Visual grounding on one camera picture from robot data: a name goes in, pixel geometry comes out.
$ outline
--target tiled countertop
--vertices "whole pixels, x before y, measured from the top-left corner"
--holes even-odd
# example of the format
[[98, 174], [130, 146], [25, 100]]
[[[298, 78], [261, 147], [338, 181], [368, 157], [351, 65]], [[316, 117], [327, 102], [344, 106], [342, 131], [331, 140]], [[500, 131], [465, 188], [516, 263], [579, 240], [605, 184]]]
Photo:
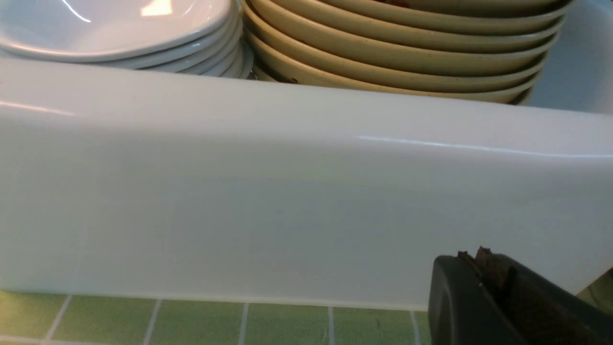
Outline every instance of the tiled countertop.
[[0, 292], [0, 345], [428, 345], [427, 314]]

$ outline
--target speckled bowl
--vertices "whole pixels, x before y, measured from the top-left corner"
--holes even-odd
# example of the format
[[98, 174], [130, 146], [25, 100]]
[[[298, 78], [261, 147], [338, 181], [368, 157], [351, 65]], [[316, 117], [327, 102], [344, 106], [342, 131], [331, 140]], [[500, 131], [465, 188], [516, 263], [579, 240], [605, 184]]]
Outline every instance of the speckled bowl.
[[346, 33], [301, 17], [271, 0], [251, 0], [258, 15], [284, 34], [325, 52], [374, 66], [438, 76], [485, 77], [521, 71], [535, 64], [559, 36], [514, 53], [455, 53], [407, 47]]
[[536, 33], [496, 36], [444, 33], [377, 20], [340, 9], [318, 0], [272, 0], [275, 4], [317, 23], [346, 33], [409, 47], [465, 53], [509, 53], [538, 47], [564, 22], [558, 18]]
[[283, 76], [287, 80], [294, 83], [305, 85], [317, 85], [323, 87], [351, 88], [355, 90], [379, 91], [388, 93], [403, 93], [406, 95], [419, 96], [434, 96], [445, 98], [470, 99], [475, 101], [488, 101], [496, 103], [508, 103], [517, 98], [523, 91], [532, 87], [539, 74], [533, 76], [528, 82], [519, 86], [500, 91], [482, 92], [482, 93], [437, 93], [424, 92], [416, 90], [407, 90], [402, 88], [392, 88], [373, 83], [361, 82], [335, 74], [322, 71], [296, 61], [275, 49], [271, 48], [266, 43], [262, 42], [251, 31], [245, 32], [245, 37], [251, 44], [256, 53], [256, 56], [263, 64], [268, 66], [275, 73]]
[[374, 0], [320, 1], [366, 17], [412, 26], [413, 28], [477, 35], [516, 35], [542, 31], [553, 25], [556, 19], [566, 14], [575, 2], [575, 0], [561, 0], [559, 5], [555, 5], [555, 8], [528, 17], [477, 18], [409, 9]]
[[546, 55], [519, 72], [493, 77], [432, 76], [382, 68], [323, 52], [276, 30], [243, 1], [246, 29], [283, 55], [338, 76], [378, 85], [434, 92], [486, 92], [520, 85], [543, 68]]

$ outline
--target beige bowl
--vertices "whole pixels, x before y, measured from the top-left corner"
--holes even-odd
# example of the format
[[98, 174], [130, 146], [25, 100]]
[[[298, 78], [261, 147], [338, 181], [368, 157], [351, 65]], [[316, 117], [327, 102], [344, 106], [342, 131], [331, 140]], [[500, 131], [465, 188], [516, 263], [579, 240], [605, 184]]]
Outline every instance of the beige bowl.
[[253, 72], [253, 75], [256, 76], [257, 80], [260, 80], [263, 82], [279, 82], [278, 80], [270, 76], [270, 74], [265, 72], [264, 69], [260, 67], [258, 64], [254, 64], [251, 71]]
[[337, 88], [352, 88], [355, 90], [378, 91], [388, 93], [403, 93], [406, 95], [419, 96], [434, 96], [458, 99], [472, 99], [475, 101], [488, 101], [496, 103], [508, 103], [515, 99], [520, 93], [530, 88], [536, 82], [538, 74], [532, 77], [528, 82], [507, 90], [491, 91], [483, 93], [437, 93], [405, 90], [401, 88], [385, 87], [372, 83], [361, 82], [359, 80], [349, 79], [337, 76], [332, 73], [316, 69], [309, 65], [298, 62], [286, 55], [272, 49], [266, 43], [262, 42], [250, 31], [245, 31], [245, 37], [251, 43], [251, 46], [258, 56], [259, 60], [270, 68], [275, 73], [281, 75], [284, 79], [291, 80], [294, 83], [304, 85], [317, 85], [322, 87], [337, 87]]
[[[256, 76], [258, 80], [263, 81], [263, 82], [281, 82], [281, 83], [286, 82], [283, 80], [277, 80], [278, 77], [271, 76], [271, 73], [267, 72], [264, 66], [259, 66], [258, 64], [253, 65], [253, 74]], [[534, 88], [531, 87], [525, 90], [524, 92], [520, 93], [519, 96], [517, 96], [515, 99], [509, 102], [508, 104], [512, 106], [525, 105], [530, 100], [530, 96], [532, 95], [533, 89]]]
[[532, 95], [533, 87], [522, 92], [516, 99], [513, 99], [509, 104], [513, 106], [524, 106], [530, 100], [530, 96]]
[[553, 46], [559, 33], [537, 48], [477, 54], [427, 50], [346, 33], [301, 17], [271, 0], [251, 0], [258, 15], [279, 31], [334, 55], [400, 71], [456, 77], [499, 76], [527, 68]]
[[560, 17], [551, 27], [533, 34], [475, 36], [412, 28], [354, 14], [318, 0], [272, 0], [307, 19], [346, 33], [410, 47], [467, 53], [508, 53], [538, 47], [562, 26]]
[[434, 92], [504, 90], [526, 82], [543, 68], [546, 60], [546, 55], [543, 54], [538, 63], [528, 69], [495, 77], [445, 77], [396, 71], [345, 59], [301, 43], [263, 21], [245, 1], [243, 11], [246, 29], [283, 55], [332, 74], [389, 87]]
[[404, 0], [416, 10], [469, 17], [524, 17], [545, 12], [558, 0]]
[[375, 0], [320, 0], [341, 9], [414, 28], [459, 34], [516, 35], [542, 31], [568, 12], [575, 0], [562, 0], [547, 13], [520, 18], [475, 18], [393, 6]]

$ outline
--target black plastic object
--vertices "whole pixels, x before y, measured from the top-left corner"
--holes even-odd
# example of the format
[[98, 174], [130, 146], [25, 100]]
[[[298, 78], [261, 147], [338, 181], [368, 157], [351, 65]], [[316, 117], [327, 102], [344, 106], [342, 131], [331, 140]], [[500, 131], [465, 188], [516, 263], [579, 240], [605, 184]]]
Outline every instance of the black plastic object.
[[[613, 344], [613, 316], [564, 291], [515, 260], [518, 274], [573, 313], [596, 334]], [[428, 318], [433, 345], [527, 345], [498, 308], [471, 268], [461, 259], [440, 256], [434, 261]]]

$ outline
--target bowl rim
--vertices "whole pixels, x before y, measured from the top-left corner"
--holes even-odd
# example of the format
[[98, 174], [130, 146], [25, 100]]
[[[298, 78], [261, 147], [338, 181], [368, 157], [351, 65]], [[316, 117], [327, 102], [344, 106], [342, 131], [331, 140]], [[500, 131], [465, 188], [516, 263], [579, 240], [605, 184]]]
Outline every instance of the bowl rim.
[[[311, 73], [317, 73], [326, 77], [332, 77], [334, 79], [338, 79], [338, 80], [348, 80], [350, 83], [355, 83], [355, 84], [365, 84], [366, 86], [372, 85], [376, 88], [378, 88], [379, 90], [368, 90], [368, 89], [362, 89], [362, 91], [375, 91], [375, 92], [388, 92], [388, 93], [396, 93], [396, 94], [404, 94], [404, 95], [415, 95], [415, 96], [440, 96], [440, 97], [447, 97], [447, 98], [462, 98], [462, 99], [469, 99], [469, 100], [480, 100], [480, 98], [495, 98], [497, 96], [506, 96], [506, 95], [510, 95], [513, 94], [515, 92], [522, 92], [527, 90], [528, 88], [532, 87], [540, 78], [541, 74], [543, 73], [542, 71], [539, 71], [537, 73], [535, 73], [532, 78], [530, 78], [528, 81], [517, 85], [515, 87], [512, 88], [506, 88], [503, 90], [497, 90], [497, 91], [487, 91], [487, 92], [431, 92], [431, 91], [418, 91], [418, 90], [410, 90], [410, 89], [402, 89], [402, 88], [395, 88], [395, 87], [387, 87], [384, 85], [377, 85], [377, 84], [373, 84], [373, 83], [368, 83], [368, 82], [362, 82], [360, 80], [356, 80], [356, 79], [351, 79], [351, 78], [347, 78], [347, 77], [343, 77], [343, 76], [338, 76], [334, 73], [330, 73], [330, 72], [326, 72], [326, 71], [322, 71], [321, 69], [309, 66], [307, 64], [301, 63], [285, 54], [282, 54], [281, 52], [278, 52], [277, 50], [275, 50], [274, 48], [272, 48], [271, 46], [269, 46], [268, 44], [266, 44], [264, 41], [262, 41], [261, 39], [259, 39], [254, 33], [252, 33], [251, 31], [246, 30], [245, 31], [245, 37], [247, 39], [247, 41], [249, 41], [251, 43], [252, 46], [254, 46], [255, 49], [260, 48], [262, 50], [264, 50], [267, 54], [275, 56], [276, 58], [279, 60], [284, 60], [287, 64], [293, 65], [295, 68], [298, 69], [302, 69], [302, 70], [306, 70], [306, 71], [310, 71]], [[470, 96], [473, 98], [463, 98], [462, 96]]]
[[[428, 35], [428, 37], [437, 36], [437, 37], [442, 37], [442, 38], [449, 39], [449, 40], [451, 39], [473, 40], [475, 41], [473, 42], [474, 44], [477, 44], [477, 43], [491, 44], [493, 42], [506, 42], [506, 41], [508, 41], [509, 43], [518, 42], [518, 41], [530, 42], [530, 41], [535, 41], [538, 39], [544, 39], [544, 38], [554, 35], [557, 31], [559, 31], [560, 28], [562, 27], [562, 24], [564, 24], [565, 22], [565, 18], [560, 16], [560, 17], [555, 18], [555, 22], [549, 25], [547, 28], [544, 28], [540, 31], [536, 31], [534, 33], [527, 33], [527, 34], [512, 34], [512, 35], [461, 34], [461, 33], [448, 33], [445, 31], [438, 31], [434, 29], [424, 29], [424, 28], [413, 27], [410, 25], [392, 23], [391, 21], [385, 21], [385, 20], [381, 20], [378, 18], [371, 18], [366, 15], [351, 12], [350, 10], [342, 9], [340, 7], [336, 7], [326, 2], [318, 1], [318, 0], [291, 0], [291, 1], [272, 0], [272, 2], [274, 2], [276, 5], [288, 11], [291, 11], [291, 10], [281, 5], [280, 4], [281, 2], [302, 3], [302, 4], [305, 4], [305, 5], [302, 5], [303, 7], [308, 6], [314, 9], [316, 8], [316, 10], [318, 11], [327, 12], [339, 18], [351, 17], [351, 20], [356, 24], [365, 24], [367, 22], [369, 25], [375, 25], [377, 27], [380, 27], [381, 29], [385, 29], [384, 26], [386, 26], [387, 28], [393, 28], [395, 30], [414, 31], [417, 34]], [[307, 19], [320, 23], [311, 18], [307, 18]]]
[[175, 33], [163, 39], [139, 42], [122, 47], [104, 47], [91, 52], [78, 52], [68, 48], [41, 47], [31, 42], [16, 40], [6, 34], [6, 26], [0, 25], [0, 47], [16, 55], [67, 63], [103, 63], [113, 60], [133, 58], [149, 53], [171, 49], [179, 45], [187, 44], [207, 34], [211, 34], [229, 19], [231, 13], [236, 11], [235, 1], [218, 0], [215, 5], [219, 7], [213, 17], [200, 18], [195, 28], [184, 28], [182, 32]]
[[401, 45], [401, 44], [395, 44], [395, 43], [390, 43], [390, 42], [384, 42], [384, 41], [380, 41], [377, 39], [372, 39], [372, 38], [368, 38], [368, 37], [363, 37], [363, 36], [359, 36], [356, 34], [352, 34], [352, 33], [347, 33], [345, 31], [339, 30], [339, 29], [335, 29], [335, 28], [331, 28], [327, 25], [323, 25], [320, 24], [316, 21], [310, 20], [308, 18], [305, 18], [301, 15], [295, 14], [293, 12], [291, 12], [290, 10], [287, 10], [281, 6], [279, 6], [278, 4], [276, 4], [274, 1], [272, 0], [251, 0], [252, 5], [253, 2], [259, 2], [265, 6], [267, 6], [268, 8], [272, 9], [274, 12], [277, 13], [277, 15], [281, 16], [281, 17], [285, 17], [288, 18], [289, 20], [293, 21], [293, 22], [302, 22], [302, 25], [305, 26], [309, 26], [311, 28], [315, 28], [317, 30], [320, 31], [326, 31], [327, 33], [329, 33], [331, 36], [345, 36], [346, 39], [352, 39], [352, 40], [358, 40], [363, 42], [363, 44], [367, 44], [367, 45], [379, 45], [379, 46], [386, 46], [387, 48], [389, 48], [390, 50], [396, 50], [396, 51], [412, 51], [413, 53], [422, 53], [424, 55], [439, 55], [439, 56], [451, 56], [451, 57], [457, 57], [457, 58], [475, 58], [475, 59], [479, 59], [479, 60], [500, 60], [500, 59], [515, 59], [515, 58], [523, 58], [523, 57], [527, 57], [527, 56], [533, 56], [533, 55], [537, 55], [540, 53], [544, 53], [545, 51], [549, 50], [557, 41], [558, 38], [560, 37], [560, 32], [555, 33], [554, 35], [551, 35], [551, 37], [549, 38], [549, 40], [547, 40], [547, 42], [535, 47], [535, 48], [531, 48], [528, 50], [521, 50], [519, 52], [511, 52], [511, 53], [462, 53], [462, 52], [446, 52], [444, 50], [433, 50], [433, 49], [424, 49], [424, 48], [416, 48], [416, 47], [409, 47], [406, 45]]
[[545, 62], [547, 61], [547, 58], [548, 58], [548, 53], [545, 52], [541, 56], [540, 60], [537, 63], [535, 63], [534, 65], [530, 66], [529, 68], [523, 69], [521, 71], [509, 73], [509, 74], [501, 74], [499, 76], [454, 77], [454, 76], [439, 76], [439, 75], [436, 75], [436, 74], [425, 74], [425, 73], [401, 71], [401, 70], [398, 70], [398, 69], [391, 69], [391, 68], [385, 68], [385, 67], [381, 67], [381, 66], [375, 66], [375, 65], [372, 65], [372, 64], [367, 64], [367, 63], [363, 63], [363, 62], [360, 62], [360, 61], [344, 58], [342, 56], [338, 56], [338, 55], [335, 55], [333, 53], [325, 52], [325, 51], [323, 51], [321, 49], [318, 49], [318, 48], [312, 47], [312, 46], [310, 46], [310, 45], [308, 45], [306, 43], [300, 42], [299, 40], [294, 39], [291, 36], [288, 36], [285, 33], [282, 33], [281, 31], [277, 30], [272, 25], [268, 24], [263, 18], [258, 16], [258, 14], [255, 12], [255, 10], [253, 8], [251, 8], [251, 5], [249, 4], [249, 0], [241, 0], [241, 2], [243, 4], [243, 12], [247, 16], [247, 18], [248, 18], [248, 20], [245, 21], [245, 31], [253, 31], [250, 28], [250, 26], [251, 26], [250, 21], [253, 21], [254, 22], [253, 25], [260, 27], [264, 31], [271, 32], [270, 33], [271, 35], [280, 37], [281, 40], [289, 41], [290, 43], [288, 43], [288, 44], [292, 44], [294, 46], [298, 46], [299, 48], [305, 48], [305, 49], [311, 50], [315, 54], [323, 55], [324, 58], [332, 58], [332, 59], [335, 59], [335, 60], [341, 60], [344, 63], [351, 64], [351, 65], [354, 65], [354, 66], [358, 66], [359, 68], [370, 68], [370, 69], [375, 69], [375, 70], [379, 70], [379, 71], [392, 72], [392, 73], [395, 73], [395, 74], [400, 74], [400, 75], [405, 76], [407, 78], [418, 77], [420, 79], [429, 79], [429, 80], [434, 80], [434, 81], [439, 81], [440, 80], [441, 82], [445, 82], [446, 80], [448, 80], [448, 81], [452, 81], [452, 80], [453, 81], [467, 80], [467, 81], [470, 81], [471, 83], [477, 83], [477, 84], [479, 84], [479, 83], [487, 83], [487, 82], [491, 82], [493, 80], [499, 80], [499, 81], [509, 80], [510, 81], [510, 80], [521, 79], [521, 78], [524, 78], [524, 77], [529, 77], [529, 76], [532, 76], [533, 74], [536, 74], [538, 71], [540, 71], [543, 68], [543, 66], [544, 66], [544, 64], [545, 64]]
[[410, 15], [411, 17], [432, 17], [434, 20], [445, 20], [445, 21], [480, 21], [485, 22], [486, 24], [498, 24], [500, 22], [504, 22], [505, 24], [513, 24], [513, 23], [522, 23], [525, 21], [540, 21], [546, 18], [557, 18], [568, 10], [568, 7], [573, 4], [577, 0], [566, 0], [566, 2], [560, 4], [560, 7], [557, 7], [550, 12], [546, 12], [538, 15], [530, 15], [526, 17], [509, 17], [509, 18], [498, 18], [498, 17], [468, 17], [464, 15], [453, 15], [453, 14], [442, 14], [437, 12], [429, 12], [424, 10], [416, 10], [410, 9], [407, 7], [400, 7], [391, 4], [386, 4], [384, 2], [374, 1], [374, 0], [351, 0], [353, 3], [363, 4], [367, 7], [371, 7], [373, 9], [383, 10], [388, 12], [390, 10], [397, 11], [399, 15]]
[[[277, 80], [276, 77], [271, 76], [268, 73], [268, 71], [266, 71], [265, 66], [262, 66], [261, 64], [257, 62], [253, 64], [253, 74], [256, 77], [263, 76], [264, 78], [261, 79], [261, 81], [263, 82], [285, 83], [285, 81]], [[508, 102], [506, 104], [510, 106], [526, 106], [526, 103], [530, 100], [530, 96], [532, 95], [533, 92], [534, 92], [534, 86], [529, 87], [526, 90], [524, 90], [522, 93], [517, 95], [517, 97], [514, 98], [511, 102]]]
[[[445, 2], [443, 6], [429, 7], [432, 0], [406, 0], [406, 3], [409, 5], [408, 7], [412, 9], [476, 18], [483, 15], [491, 16], [491, 18], [530, 17], [542, 14], [543, 11], [550, 12], [552, 8], [557, 8], [559, 0], [469, 0], [465, 2], [443, 0], [443, 2]], [[473, 14], [474, 12], [470, 10], [455, 12], [463, 7], [465, 9], [478, 9], [479, 14]]]

